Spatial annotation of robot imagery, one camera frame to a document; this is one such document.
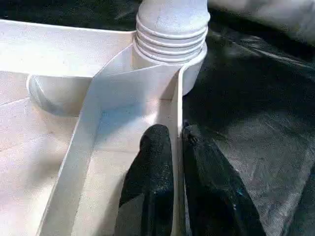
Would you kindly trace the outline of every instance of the wrinkled black plastic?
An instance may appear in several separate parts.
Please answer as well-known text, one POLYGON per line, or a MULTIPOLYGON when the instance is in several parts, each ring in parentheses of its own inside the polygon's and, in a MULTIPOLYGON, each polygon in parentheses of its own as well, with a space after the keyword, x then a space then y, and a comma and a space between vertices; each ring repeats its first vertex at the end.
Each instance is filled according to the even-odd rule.
POLYGON ((303 199, 315 188, 306 184, 315 161, 314 49, 218 16, 196 84, 183 98, 184 119, 206 127, 240 173, 267 235, 292 227, 313 235, 314 204, 303 199))
POLYGON ((173 166, 169 132, 153 125, 124 180, 115 236, 169 236, 173 220, 173 166))
POLYGON ((245 186, 196 125, 184 129, 184 173, 193 236, 264 236, 245 186))

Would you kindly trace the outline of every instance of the white cloth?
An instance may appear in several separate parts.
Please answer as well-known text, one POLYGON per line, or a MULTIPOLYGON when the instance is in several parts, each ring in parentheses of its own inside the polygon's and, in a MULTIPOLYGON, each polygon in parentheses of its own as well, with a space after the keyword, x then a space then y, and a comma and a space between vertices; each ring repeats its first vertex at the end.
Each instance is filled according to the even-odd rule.
POLYGON ((208 0, 208 5, 275 27, 315 46, 315 0, 208 0))

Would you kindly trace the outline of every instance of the white plastic surface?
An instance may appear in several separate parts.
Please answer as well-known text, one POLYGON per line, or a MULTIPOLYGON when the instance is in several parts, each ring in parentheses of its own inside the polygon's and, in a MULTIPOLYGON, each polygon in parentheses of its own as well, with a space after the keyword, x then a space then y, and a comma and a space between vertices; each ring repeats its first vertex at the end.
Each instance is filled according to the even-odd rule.
POLYGON ((91 78, 133 35, 0 20, 0 71, 91 78))
POLYGON ((208 5, 275 27, 315 46, 315 0, 208 0, 208 5))
POLYGON ((36 234, 77 118, 31 103, 27 74, 0 71, 0 231, 36 234))
MULTIPOLYGON (((187 94, 192 88, 199 73, 200 67, 203 63, 204 57, 207 53, 207 45, 204 43, 201 52, 196 58, 187 63, 191 66, 189 75, 184 77, 183 95, 187 94)), ((141 52, 134 48, 134 44, 128 46, 126 49, 118 53, 115 57, 108 61, 102 70, 103 76, 112 74, 119 74, 122 71, 132 71, 149 66, 156 65, 153 60, 147 60, 141 52)), ((169 65, 166 71, 160 71, 157 80, 160 84, 164 84, 164 73, 172 71, 175 73, 181 68, 181 65, 169 65)), ((111 96, 116 96, 115 89, 132 89, 140 86, 137 82, 139 75, 134 75, 135 79, 126 84, 121 83, 121 79, 116 79, 114 88, 104 88, 107 92, 107 99, 111 100, 112 106, 115 102, 122 102, 122 99, 113 100, 111 96)), ((76 116, 79 114, 82 107, 83 99, 89 87, 91 78, 83 77, 51 77, 30 75, 27 80, 27 89, 32 100, 42 109, 57 115, 62 116, 76 116)), ((139 94, 151 93, 151 91, 142 91, 139 94)))
MULTIPOLYGON (((130 49, 121 53, 128 54, 130 49)), ((182 90, 177 91, 178 74, 167 65, 107 73, 104 67, 90 84, 38 230, 40 236, 111 235, 124 174, 137 155, 143 132, 154 123, 170 130, 175 177, 173 233, 180 230, 177 143, 182 90)))

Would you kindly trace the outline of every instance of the white plastic tray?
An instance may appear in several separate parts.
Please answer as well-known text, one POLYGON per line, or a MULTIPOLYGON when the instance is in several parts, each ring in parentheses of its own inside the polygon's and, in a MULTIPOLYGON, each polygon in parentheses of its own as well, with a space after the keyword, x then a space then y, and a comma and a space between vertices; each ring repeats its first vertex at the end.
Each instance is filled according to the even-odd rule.
POLYGON ((133 70, 128 60, 120 74, 108 76, 110 63, 90 84, 38 235, 112 235, 124 175, 139 151, 142 134, 155 123, 167 125, 170 131, 173 233, 180 230, 182 76, 174 76, 174 67, 167 65, 133 70))

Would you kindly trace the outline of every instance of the curved plastic edge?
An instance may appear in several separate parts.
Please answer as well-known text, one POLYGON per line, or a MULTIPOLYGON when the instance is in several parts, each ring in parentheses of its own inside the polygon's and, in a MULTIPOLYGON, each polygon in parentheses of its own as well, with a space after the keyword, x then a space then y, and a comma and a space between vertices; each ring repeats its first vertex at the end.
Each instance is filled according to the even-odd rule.
POLYGON ((197 79, 203 60, 207 55, 207 44, 204 43, 199 55, 182 66, 179 71, 179 80, 183 83, 183 96, 189 93, 197 79))
MULTIPOLYGON (((113 56, 101 72, 109 76, 131 71, 131 63, 132 46, 129 45, 113 56)), ((31 101, 41 109, 58 116, 78 116, 91 80, 89 77, 29 75, 26 88, 31 101)))

